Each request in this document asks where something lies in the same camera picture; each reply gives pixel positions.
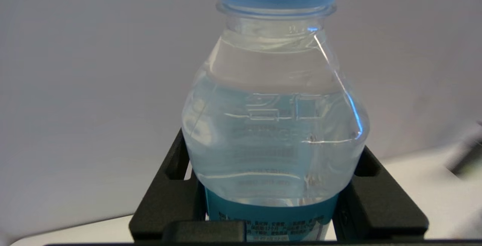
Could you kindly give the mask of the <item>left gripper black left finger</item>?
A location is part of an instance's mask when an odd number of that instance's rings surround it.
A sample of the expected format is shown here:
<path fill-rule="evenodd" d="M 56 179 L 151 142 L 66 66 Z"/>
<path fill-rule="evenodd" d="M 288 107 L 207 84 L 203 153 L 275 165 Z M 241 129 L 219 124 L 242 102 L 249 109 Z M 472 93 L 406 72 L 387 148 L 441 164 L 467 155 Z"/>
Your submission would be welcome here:
<path fill-rule="evenodd" d="M 130 222 L 134 241 L 160 240 L 164 229 L 180 221 L 205 220 L 204 187 L 193 171 L 183 132 L 179 130 L 160 169 Z"/>

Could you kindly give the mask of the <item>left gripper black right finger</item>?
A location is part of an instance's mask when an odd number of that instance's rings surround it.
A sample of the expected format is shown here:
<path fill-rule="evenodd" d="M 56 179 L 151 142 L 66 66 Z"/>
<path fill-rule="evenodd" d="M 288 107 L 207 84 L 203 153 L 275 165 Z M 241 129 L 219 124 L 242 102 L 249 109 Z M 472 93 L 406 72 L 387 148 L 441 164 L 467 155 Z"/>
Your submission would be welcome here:
<path fill-rule="evenodd" d="M 429 220 L 365 147 L 339 193 L 333 226 L 337 240 L 423 240 Z"/>

